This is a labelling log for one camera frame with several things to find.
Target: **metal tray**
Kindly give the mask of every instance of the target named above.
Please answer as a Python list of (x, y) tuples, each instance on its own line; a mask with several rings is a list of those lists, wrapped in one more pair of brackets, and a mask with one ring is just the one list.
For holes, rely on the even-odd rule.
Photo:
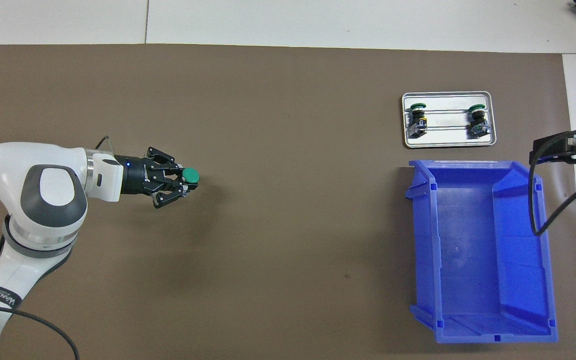
[[(410, 106), (416, 103), (426, 105), (423, 110), (427, 130), (422, 136), (411, 137)], [(482, 137), (470, 137), (467, 131), (472, 120), (468, 109), (476, 104), (486, 105), (486, 121), (490, 127), (490, 133)], [(487, 91), (407, 92), (401, 97), (401, 105), (404, 141), (409, 148), (491, 146), (497, 141), (492, 98)]]

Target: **green button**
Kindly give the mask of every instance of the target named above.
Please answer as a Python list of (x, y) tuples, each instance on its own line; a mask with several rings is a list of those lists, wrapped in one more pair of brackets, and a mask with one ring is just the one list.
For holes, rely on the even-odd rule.
[(469, 107), (468, 111), (473, 112), (473, 111), (478, 110), (478, 109), (486, 109), (486, 105), (484, 105), (484, 104), (472, 105), (471, 107)]
[(199, 173), (192, 167), (183, 169), (181, 176), (186, 183), (197, 184), (199, 182)]

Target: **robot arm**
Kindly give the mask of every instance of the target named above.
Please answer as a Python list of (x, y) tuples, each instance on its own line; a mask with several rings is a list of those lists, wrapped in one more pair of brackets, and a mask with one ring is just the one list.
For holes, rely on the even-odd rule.
[[(145, 157), (42, 143), (0, 144), (0, 201), (8, 215), (0, 246), (0, 307), (17, 309), (41, 278), (64, 264), (87, 198), (146, 194), (155, 208), (184, 198), (199, 174), (156, 148)], [(0, 312), (0, 334), (11, 314)]]
[(543, 224), (535, 223), (535, 212), (533, 202), (535, 201), (535, 166), (543, 163), (565, 162), (576, 164), (576, 130), (564, 131), (547, 137), (536, 139), (532, 143), (530, 152), (530, 171), (528, 173), (528, 216), (532, 233), (540, 236), (546, 232), (548, 227), (557, 219), (564, 209), (576, 199), (576, 191), (554, 210)]

